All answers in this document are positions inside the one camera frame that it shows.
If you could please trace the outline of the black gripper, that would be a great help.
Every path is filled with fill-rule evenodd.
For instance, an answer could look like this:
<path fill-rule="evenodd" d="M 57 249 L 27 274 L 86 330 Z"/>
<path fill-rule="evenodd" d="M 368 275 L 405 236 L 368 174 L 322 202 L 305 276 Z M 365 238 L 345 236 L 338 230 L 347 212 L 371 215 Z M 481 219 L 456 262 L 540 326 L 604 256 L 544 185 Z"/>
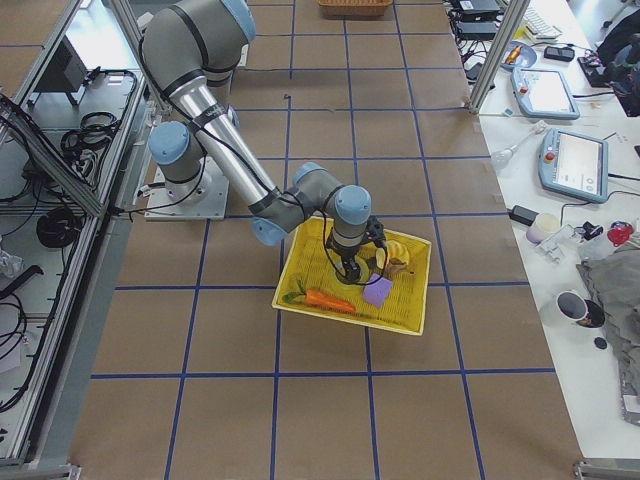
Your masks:
<path fill-rule="evenodd" d="M 366 261 L 356 255 L 353 258 L 337 258 L 334 262 L 336 278 L 347 286 L 364 286 L 370 279 L 370 270 Z"/>

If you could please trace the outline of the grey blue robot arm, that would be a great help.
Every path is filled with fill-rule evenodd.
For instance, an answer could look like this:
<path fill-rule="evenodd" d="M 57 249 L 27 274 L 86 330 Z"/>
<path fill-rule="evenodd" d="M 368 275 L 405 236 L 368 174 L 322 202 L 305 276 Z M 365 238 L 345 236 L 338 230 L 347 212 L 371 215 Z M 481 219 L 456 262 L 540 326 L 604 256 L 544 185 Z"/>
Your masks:
<path fill-rule="evenodd" d="M 314 213 L 330 217 L 333 225 L 323 247 L 340 258 L 335 275 L 345 284 L 361 285 L 356 256 L 382 233 L 371 214 L 369 192 L 341 183 L 313 162 L 298 169 L 292 189 L 280 190 L 209 88 L 210 74 L 221 84 L 228 81 L 255 35 L 243 1 L 179 1 L 153 16 L 138 52 L 147 79 L 185 118 L 193 139 L 247 204 L 256 237 L 273 246 Z"/>

